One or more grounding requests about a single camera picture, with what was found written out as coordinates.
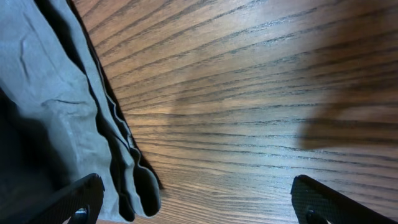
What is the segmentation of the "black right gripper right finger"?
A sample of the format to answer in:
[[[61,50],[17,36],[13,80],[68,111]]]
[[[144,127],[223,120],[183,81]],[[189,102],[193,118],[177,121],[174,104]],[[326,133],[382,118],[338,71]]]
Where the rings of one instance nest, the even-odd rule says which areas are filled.
[[[307,175],[294,178],[290,194],[300,224],[397,224]]]

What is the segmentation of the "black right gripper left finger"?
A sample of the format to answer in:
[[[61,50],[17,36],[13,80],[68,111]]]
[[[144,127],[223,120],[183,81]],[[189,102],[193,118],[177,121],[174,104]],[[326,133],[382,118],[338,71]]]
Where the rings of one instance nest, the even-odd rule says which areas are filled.
[[[104,185],[92,173],[48,199],[1,220],[3,224],[95,224],[103,204]]]

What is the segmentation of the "grey shorts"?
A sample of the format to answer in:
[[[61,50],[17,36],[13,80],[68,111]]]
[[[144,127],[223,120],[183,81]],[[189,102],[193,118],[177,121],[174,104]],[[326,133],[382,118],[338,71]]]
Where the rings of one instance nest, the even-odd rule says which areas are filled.
[[[161,208],[144,160],[70,1],[1,2],[1,218],[89,175],[99,218],[133,222]]]

